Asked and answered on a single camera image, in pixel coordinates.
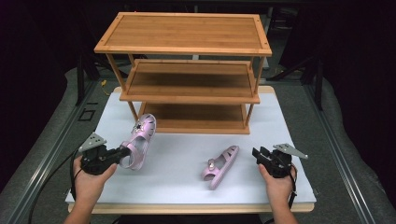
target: wooden shelf board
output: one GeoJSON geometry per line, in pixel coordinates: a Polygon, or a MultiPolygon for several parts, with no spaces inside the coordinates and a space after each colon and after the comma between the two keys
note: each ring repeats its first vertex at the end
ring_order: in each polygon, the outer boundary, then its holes
{"type": "Polygon", "coordinates": [[[158,133],[249,134],[245,105],[171,105],[143,103],[139,116],[154,115],[158,133]]]}
{"type": "Polygon", "coordinates": [[[136,60],[122,101],[178,104],[259,104],[249,62],[136,60]]]}
{"type": "Polygon", "coordinates": [[[94,51],[262,57],[272,55],[259,15],[215,13],[121,12],[94,51]]]}

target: white table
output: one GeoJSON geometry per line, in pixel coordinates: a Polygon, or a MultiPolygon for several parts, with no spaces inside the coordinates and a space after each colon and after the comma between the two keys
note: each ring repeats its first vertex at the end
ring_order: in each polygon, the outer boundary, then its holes
{"type": "MultiPolygon", "coordinates": [[[[251,117],[250,134],[155,133],[141,170],[118,167],[106,182],[95,214],[223,214],[261,213],[271,208],[252,149],[289,143],[293,146],[282,111],[271,87],[260,87],[261,103],[251,117]],[[201,178],[207,161],[232,145],[240,147],[235,162],[215,190],[201,178]]],[[[97,130],[107,140],[107,149],[130,138],[134,118],[128,104],[111,93],[97,130]]],[[[134,103],[138,109],[140,103],[134,103]]],[[[297,196],[293,212],[310,212],[316,198],[300,159],[292,158],[298,169],[297,196]]],[[[74,200],[65,201],[69,211],[74,200]]]]}

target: pink sandal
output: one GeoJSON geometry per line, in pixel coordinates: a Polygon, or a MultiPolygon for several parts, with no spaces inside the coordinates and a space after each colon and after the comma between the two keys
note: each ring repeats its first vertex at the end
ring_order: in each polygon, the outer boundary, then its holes
{"type": "Polygon", "coordinates": [[[156,130],[156,119],[151,114],[140,116],[131,131],[131,139],[123,141],[121,147],[128,147],[131,150],[130,156],[120,160],[122,168],[140,170],[146,158],[149,142],[156,130]]]}
{"type": "Polygon", "coordinates": [[[209,186],[210,189],[218,187],[222,178],[233,165],[238,151],[238,146],[231,146],[225,149],[216,159],[210,159],[207,162],[207,167],[202,172],[202,178],[204,180],[212,180],[209,186]]]}

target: wire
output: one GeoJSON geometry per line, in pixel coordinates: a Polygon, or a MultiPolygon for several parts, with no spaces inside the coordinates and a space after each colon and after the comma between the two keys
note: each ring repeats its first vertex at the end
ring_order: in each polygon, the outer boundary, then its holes
{"type": "Polygon", "coordinates": [[[41,194],[41,192],[43,191],[44,187],[46,187],[46,185],[49,183],[50,179],[51,179],[51,178],[55,175],[55,173],[67,162],[67,160],[69,160],[70,157],[72,157],[72,155],[73,155],[74,153],[75,153],[75,152],[73,152],[73,153],[71,153],[70,155],[68,155],[68,156],[66,157],[66,159],[64,159],[64,160],[61,162],[61,164],[60,164],[58,167],[56,167],[55,170],[48,176],[48,178],[43,182],[43,185],[41,185],[40,189],[38,190],[37,195],[35,196],[35,200],[33,201],[32,207],[30,208],[29,220],[28,220],[28,223],[29,223],[29,224],[32,223],[32,217],[33,217],[33,212],[34,212],[34,209],[35,209],[35,204],[37,203],[38,197],[39,197],[39,195],[41,194]]]}
{"type": "Polygon", "coordinates": [[[35,196],[35,199],[33,200],[33,204],[32,207],[30,208],[30,212],[29,212],[29,219],[28,219],[28,223],[31,224],[32,220],[33,220],[33,212],[35,210],[35,204],[38,201],[38,197],[40,196],[41,192],[43,191],[44,187],[46,187],[46,185],[50,182],[50,179],[55,175],[55,173],[67,162],[67,160],[69,160],[70,158],[73,157],[73,160],[71,160],[71,163],[73,164],[74,158],[76,157],[76,154],[78,152],[78,148],[79,146],[81,146],[83,143],[85,142],[85,140],[83,142],[81,142],[78,147],[72,152],[70,153],[70,155],[68,155],[62,162],[61,164],[58,165],[58,167],[55,168],[55,170],[44,180],[43,185],[41,185],[40,189],[38,190],[37,195],[35,196]]]}
{"type": "Polygon", "coordinates": [[[107,91],[105,91],[105,85],[107,84],[107,80],[103,80],[102,82],[101,82],[101,85],[102,85],[102,91],[105,93],[105,95],[106,96],[109,96],[110,94],[107,92],[107,91]]]}

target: shelf leg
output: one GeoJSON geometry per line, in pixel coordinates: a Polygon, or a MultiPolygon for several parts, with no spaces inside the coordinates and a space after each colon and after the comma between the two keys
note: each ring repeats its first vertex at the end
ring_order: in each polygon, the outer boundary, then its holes
{"type": "MultiPolygon", "coordinates": [[[[263,67],[265,59],[266,59],[266,57],[262,57],[260,59],[259,68],[263,67]]],[[[254,88],[254,93],[257,93],[259,90],[259,84],[260,84],[261,78],[262,78],[262,69],[258,69],[258,74],[257,74],[257,78],[256,78],[256,87],[254,88]]]]}
{"type": "Polygon", "coordinates": [[[119,83],[120,83],[120,85],[121,85],[122,91],[126,91],[126,90],[125,90],[125,82],[124,82],[124,80],[123,80],[123,78],[122,78],[122,75],[121,75],[121,73],[120,73],[119,68],[117,67],[117,64],[116,64],[116,61],[115,61],[114,58],[113,58],[113,55],[111,55],[111,54],[106,54],[106,56],[107,56],[107,58],[108,58],[108,61],[109,61],[110,64],[111,64],[111,67],[113,68],[114,74],[116,74],[116,78],[117,78],[117,80],[119,81],[119,83]]]}
{"type": "Polygon", "coordinates": [[[254,104],[251,104],[250,107],[248,108],[248,112],[247,112],[247,122],[245,123],[245,126],[248,126],[248,123],[250,121],[250,117],[251,117],[251,113],[253,112],[253,106],[254,104]]]}
{"type": "Polygon", "coordinates": [[[131,66],[134,67],[134,55],[128,54],[129,61],[131,62],[131,66]]]}
{"type": "Polygon", "coordinates": [[[134,121],[137,121],[138,116],[136,114],[136,110],[134,109],[134,104],[130,101],[128,101],[128,106],[131,108],[132,114],[134,115],[134,121]]]}

